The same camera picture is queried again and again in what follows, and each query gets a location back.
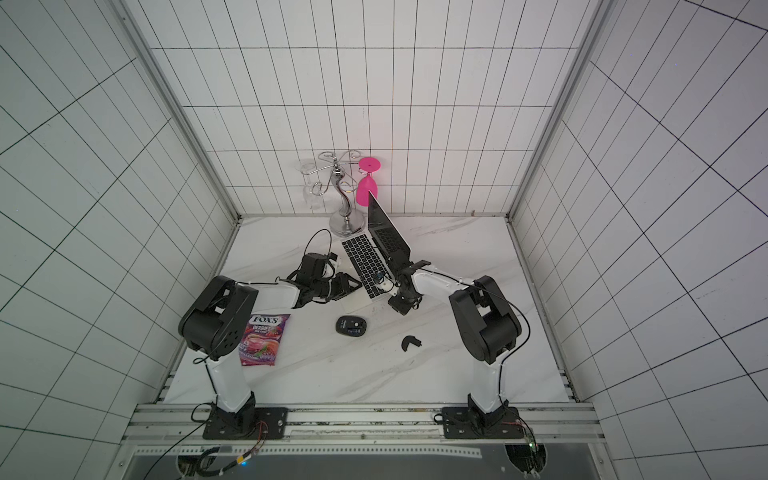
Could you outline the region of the silver laptop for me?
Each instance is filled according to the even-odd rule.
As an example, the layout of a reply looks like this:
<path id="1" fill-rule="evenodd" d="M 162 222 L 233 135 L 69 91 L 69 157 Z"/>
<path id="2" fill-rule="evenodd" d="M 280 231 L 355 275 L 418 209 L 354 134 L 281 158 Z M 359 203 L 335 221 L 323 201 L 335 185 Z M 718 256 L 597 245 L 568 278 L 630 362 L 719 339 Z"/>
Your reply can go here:
<path id="1" fill-rule="evenodd" d="M 367 297 L 394 293 L 397 275 L 411 263 L 411 249 L 372 193 L 368 193 L 366 232 L 341 241 Z"/>

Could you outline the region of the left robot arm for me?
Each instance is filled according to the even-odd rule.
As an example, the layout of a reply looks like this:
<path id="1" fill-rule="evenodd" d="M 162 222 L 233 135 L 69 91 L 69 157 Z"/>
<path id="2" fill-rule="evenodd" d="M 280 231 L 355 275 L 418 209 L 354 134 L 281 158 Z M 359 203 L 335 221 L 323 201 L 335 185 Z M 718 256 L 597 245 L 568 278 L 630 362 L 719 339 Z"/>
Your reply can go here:
<path id="1" fill-rule="evenodd" d="M 216 276 L 182 316 L 178 332 L 202 353 L 214 391 L 205 423 L 206 440 L 280 439 L 285 408 L 259 408 L 245 379 L 239 345 L 256 314 L 286 313 L 310 303 L 325 304 L 355 293 L 363 283 L 339 272 L 334 253 L 305 254 L 299 267 L 272 282 L 238 282 Z"/>

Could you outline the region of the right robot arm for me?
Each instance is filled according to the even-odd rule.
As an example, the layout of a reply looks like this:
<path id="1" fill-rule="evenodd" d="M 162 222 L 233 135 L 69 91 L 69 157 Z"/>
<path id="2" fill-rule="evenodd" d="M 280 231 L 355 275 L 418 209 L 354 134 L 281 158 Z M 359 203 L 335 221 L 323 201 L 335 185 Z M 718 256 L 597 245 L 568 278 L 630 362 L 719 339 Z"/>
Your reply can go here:
<path id="1" fill-rule="evenodd" d="M 450 306 L 463 346 L 475 360 L 467 405 L 444 407 L 434 417 L 450 440 L 525 440 L 535 444 L 532 430 L 502 392 L 503 363 L 523 343 L 530 324 L 506 300 L 494 279 L 468 281 L 432 269 L 427 261 L 412 263 L 394 274 L 396 292 L 389 305 L 405 315 L 427 296 Z"/>

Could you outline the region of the black wireless mouse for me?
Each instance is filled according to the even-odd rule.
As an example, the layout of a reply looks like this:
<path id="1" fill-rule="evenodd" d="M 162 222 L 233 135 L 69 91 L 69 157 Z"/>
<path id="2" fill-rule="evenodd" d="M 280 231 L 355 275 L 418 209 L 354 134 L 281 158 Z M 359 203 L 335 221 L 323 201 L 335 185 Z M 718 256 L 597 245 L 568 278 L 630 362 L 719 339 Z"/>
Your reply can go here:
<path id="1" fill-rule="evenodd" d="M 359 316 L 344 315 L 337 319 L 335 331 L 343 336 L 351 338 L 362 337 L 367 331 L 367 321 Z"/>

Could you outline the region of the black mouse battery cover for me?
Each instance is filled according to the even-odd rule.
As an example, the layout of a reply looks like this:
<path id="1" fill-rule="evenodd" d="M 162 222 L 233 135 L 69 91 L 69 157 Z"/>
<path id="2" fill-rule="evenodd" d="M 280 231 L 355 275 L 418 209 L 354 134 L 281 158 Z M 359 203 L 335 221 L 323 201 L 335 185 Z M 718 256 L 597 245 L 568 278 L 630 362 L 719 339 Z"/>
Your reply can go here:
<path id="1" fill-rule="evenodd" d="M 407 352 L 411 346 L 420 348 L 422 346 L 422 342 L 413 335 L 407 335 L 401 341 L 401 349 L 403 352 Z"/>

